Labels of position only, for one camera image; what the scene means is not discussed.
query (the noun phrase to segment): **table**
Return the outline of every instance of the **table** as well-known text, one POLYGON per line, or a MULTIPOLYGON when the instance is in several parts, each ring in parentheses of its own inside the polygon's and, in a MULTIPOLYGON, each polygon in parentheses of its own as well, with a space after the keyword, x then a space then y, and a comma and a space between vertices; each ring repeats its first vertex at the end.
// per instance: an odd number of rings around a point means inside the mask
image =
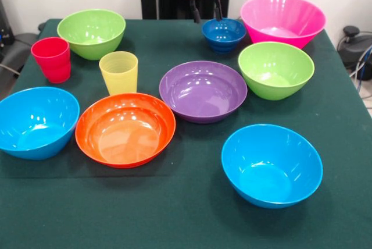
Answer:
MULTIPOLYGON (((59 20, 41 37, 57 36, 59 20)), ((218 55, 190 20, 128 20, 118 50, 138 56, 138 91, 159 97, 173 66, 211 60, 238 69, 239 51, 218 55)), ((100 165, 72 138, 54 158, 0 154, 0 248, 371 248, 372 120, 323 31, 304 50, 315 74, 295 95, 266 101, 252 92, 210 125, 177 118, 176 134, 152 162, 127 170, 100 165), (220 162, 224 141, 254 123, 306 137, 324 165, 320 188, 286 209, 261 209, 231 187, 220 162)), ((69 81, 81 110, 107 96, 98 63, 71 55, 69 81)), ((29 57, 14 91, 50 85, 29 57)))

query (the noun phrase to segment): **green bowl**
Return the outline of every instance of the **green bowl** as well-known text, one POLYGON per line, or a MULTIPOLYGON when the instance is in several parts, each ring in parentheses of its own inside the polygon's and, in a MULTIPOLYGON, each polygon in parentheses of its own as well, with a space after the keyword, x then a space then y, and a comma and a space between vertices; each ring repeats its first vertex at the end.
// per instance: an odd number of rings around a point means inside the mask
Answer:
POLYGON ((314 74, 314 62, 308 54, 280 42, 252 44, 240 53, 238 63, 248 87, 272 101, 296 93, 314 74))
POLYGON ((88 60, 100 60, 120 44, 126 28, 124 18, 111 10, 89 9, 64 18, 58 35, 69 42, 73 52, 88 60))

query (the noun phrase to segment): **light blue bowl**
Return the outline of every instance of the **light blue bowl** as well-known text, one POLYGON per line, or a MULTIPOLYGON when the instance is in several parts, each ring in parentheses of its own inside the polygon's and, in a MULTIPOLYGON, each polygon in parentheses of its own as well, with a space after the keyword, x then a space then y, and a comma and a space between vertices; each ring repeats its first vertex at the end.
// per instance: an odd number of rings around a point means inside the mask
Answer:
POLYGON ((18 158, 43 160, 67 144, 80 107, 65 90, 37 87, 3 99, 0 112, 0 149, 18 158))
POLYGON ((298 133, 256 124, 233 133, 222 149, 222 166, 232 186, 263 208, 284 208, 311 196, 323 165, 315 148, 298 133))
POLYGON ((204 23, 202 31, 211 49, 221 54, 234 50, 246 35, 245 26, 229 18, 211 19, 204 23))

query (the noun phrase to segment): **dark blue bowl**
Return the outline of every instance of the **dark blue bowl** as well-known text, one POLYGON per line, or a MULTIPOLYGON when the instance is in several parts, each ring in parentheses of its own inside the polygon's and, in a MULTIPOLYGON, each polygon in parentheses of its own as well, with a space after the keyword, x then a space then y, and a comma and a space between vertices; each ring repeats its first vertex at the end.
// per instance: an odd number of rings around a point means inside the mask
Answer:
POLYGON ((222 54, 231 52, 246 34, 242 23, 229 18, 211 19, 204 23, 202 31, 211 49, 222 54))

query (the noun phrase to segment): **bowl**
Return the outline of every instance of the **bowl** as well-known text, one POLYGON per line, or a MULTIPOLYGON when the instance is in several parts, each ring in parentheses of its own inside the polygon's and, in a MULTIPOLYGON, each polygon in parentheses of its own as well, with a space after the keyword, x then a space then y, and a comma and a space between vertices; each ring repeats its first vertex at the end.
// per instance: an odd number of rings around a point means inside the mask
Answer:
POLYGON ((76 54, 84 59, 100 60, 119 46, 125 28, 126 21, 120 14, 89 9, 64 18, 57 26, 57 33, 76 54))
POLYGON ((253 44, 240 53, 240 71, 259 97, 276 101, 300 90, 314 74, 314 62, 301 49, 280 42, 253 44))
POLYGON ((161 153, 176 120, 161 100, 141 93, 100 99, 77 122, 78 146, 91 159, 113 168, 143 165, 161 153))
POLYGON ((221 54, 231 52, 246 35, 244 25, 229 18, 211 19, 204 23, 202 31, 211 49, 221 54))
POLYGON ((238 194, 263 208, 285 208, 305 200, 323 177, 320 156, 311 143, 272 124, 237 130, 223 145, 221 160, 238 194))
POLYGON ((80 113, 69 92, 37 87, 0 102, 0 149, 22 159, 43 160, 67 144, 80 113))
POLYGON ((249 0, 240 15, 253 43, 278 41, 303 48, 326 25, 326 16, 305 0, 249 0))
POLYGON ((169 70, 160 81, 162 100, 187 121, 207 124, 233 113, 245 100, 244 79, 232 68, 192 61, 169 70))

